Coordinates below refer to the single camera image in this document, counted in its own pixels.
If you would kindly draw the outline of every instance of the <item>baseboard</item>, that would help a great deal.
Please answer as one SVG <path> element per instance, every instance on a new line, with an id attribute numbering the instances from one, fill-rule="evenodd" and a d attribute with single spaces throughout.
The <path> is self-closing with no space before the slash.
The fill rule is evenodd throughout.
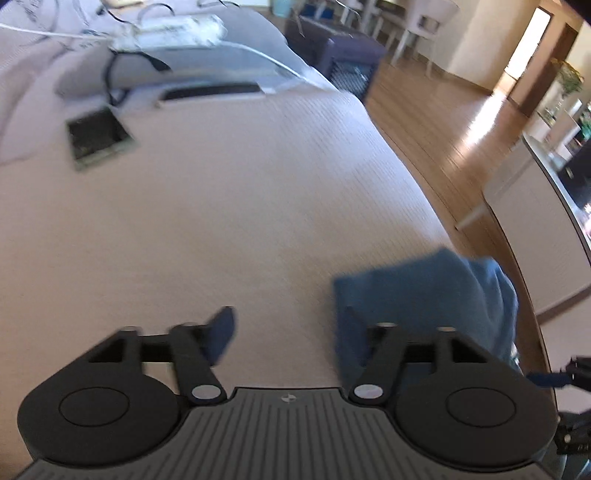
<path id="1" fill-rule="evenodd" d="M 429 59 L 425 55 L 418 54 L 418 61 L 420 61 L 421 63 L 427 64 Z M 481 85 L 473 83 L 470 80 L 463 79 L 462 77 L 454 75 L 453 73 L 447 72 L 447 71 L 443 70 L 435 62 L 433 63 L 433 66 L 431 67 L 431 71 L 435 72 L 441 78 L 444 78 L 446 80 L 453 80 L 454 82 L 461 83 L 462 85 L 470 87 L 473 90 L 478 90 L 479 92 L 485 93 L 487 95 L 492 95 L 492 90 L 489 90 L 488 88 L 485 88 Z"/>
<path id="2" fill-rule="evenodd" d="M 492 93 L 493 93 L 492 90 L 490 90 L 486 87 L 483 87 L 481 85 L 478 85 L 477 83 L 471 82 L 470 80 L 463 79 L 462 77 L 454 75 L 453 73 L 450 73 L 450 72 L 445 72 L 443 74 L 443 78 L 453 80 L 454 82 L 457 82 L 457 83 L 461 83 L 467 87 L 470 87 L 474 90 L 478 90 L 479 92 L 485 93 L 487 95 L 492 95 Z"/>

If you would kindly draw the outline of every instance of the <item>wall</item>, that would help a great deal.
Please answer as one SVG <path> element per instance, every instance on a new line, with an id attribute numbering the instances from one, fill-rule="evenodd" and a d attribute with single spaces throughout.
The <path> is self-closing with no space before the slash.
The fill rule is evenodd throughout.
<path id="1" fill-rule="evenodd" d="M 540 7 L 544 8 L 554 16 L 552 17 L 550 25 L 548 25 L 544 37 L 540 41 L 538 50 L 532 57 L 527 70 L 509 96 L 517 105 L 523 103 L 531 88 L 534 86 L 535 81 L 538 79 L 538 76 L 544 69 L 544 66 L 548 63 L 550 55 L 562 34 L 564 26 L 568 24 L 575 30 L 579 30 L 583 24 L 583 19 L 566 4 L 560 5 L 554 0 L 543 0 L 540 2 Z"/>
<path id="2" fill-rule="evenodd" d="M 494 89 L 538 4 L 539 0 L 480 0 L 445 70 Z"/>
<path id="3" fill-rule="evenodd" d="M 591 27 L 588 23 L 583 24 L 566 61 L 591 83 Z"/>
<path id="4" fill-rule="evenodd" d="M 441 29 L 437 39 L 435 55 L 433 56 L 433 62 L 445 71 L 448 71 L 447 69 L 452 63 L 456 50 L 462 43 L 463 37 L 476 14 L 478 4 L 481 0 L 454 1 L 460 7 L 460 11 Z M 430 54 L 429 48 L 429 42 L 422 41 L 419 47 L 419 53 L 426 56 Z"/>

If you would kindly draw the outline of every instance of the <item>white chair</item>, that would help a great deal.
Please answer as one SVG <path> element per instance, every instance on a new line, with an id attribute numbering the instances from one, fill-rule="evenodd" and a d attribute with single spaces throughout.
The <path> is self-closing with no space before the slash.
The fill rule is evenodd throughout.
<path id="1" fill-rule="evenodd" d="M 392 65 L 396 65 L 398 59 L 404 52 L 404 47 L 408 41 L 408 37 L 413 34 L 416 35 L 417 41 L 414 46 L 414 56 L 416 57 L 419 39 L 425 38 L 431 42 L 431 52 L 428 56 L 427 76 L 431 76 L 431 69 L 433 67 L 433 57 L 435 54 L 435 42 L 441 28 L 447 24 L 459 12 L 460 8 L 452 2 L 452 0 L 405 0 L 405 14 L 403 17 L 395 15 L 390 12 L 383 11 L 381 18 L 390 22 L 394 27 L 403 30 L 402 37 L 396 47 L 394 56 L 392 57 Z M 374 30 L 374 38 L 378 36 L 379 30 Z M 390 33 L 388 41 L 386 42 L 386 49 L 392 46 L 392 42 L 396 36 L 396 29 Z"/>

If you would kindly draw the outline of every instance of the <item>white bed sheet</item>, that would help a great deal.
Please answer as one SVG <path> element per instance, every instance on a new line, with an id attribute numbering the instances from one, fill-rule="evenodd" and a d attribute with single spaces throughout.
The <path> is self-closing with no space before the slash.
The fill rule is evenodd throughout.
<path id="1" fill-rule="evenodd" d="M 337 384 L 331 278 L 450 241 L 353 96 L 311 86 L 120 116 L 137 147 L 78 173 L 55 62 L 27 90 L 0 158 L 0 478 L 28 462 L 22 398 L 117 328 L 161 333 L 236 307 L 215 371 L 236 385 Z"/>

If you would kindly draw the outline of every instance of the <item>blue cloth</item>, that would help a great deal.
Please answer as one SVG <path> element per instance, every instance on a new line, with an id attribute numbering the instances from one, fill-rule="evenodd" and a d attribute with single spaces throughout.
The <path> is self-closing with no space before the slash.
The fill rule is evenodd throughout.
<path id="1" fill-rule="evenodd" d="M 348 390 L 368 355 L 366 327 L 392 322 L 419 334 L 452 326 L 500 360 L 511 359 L 517 319 L 513 285 L 492 258 L 469 260 L 442 249 L 392 267 L 334 280 L 336 354 Z M 355 318 L 351 318 L 351 307 Z"/>

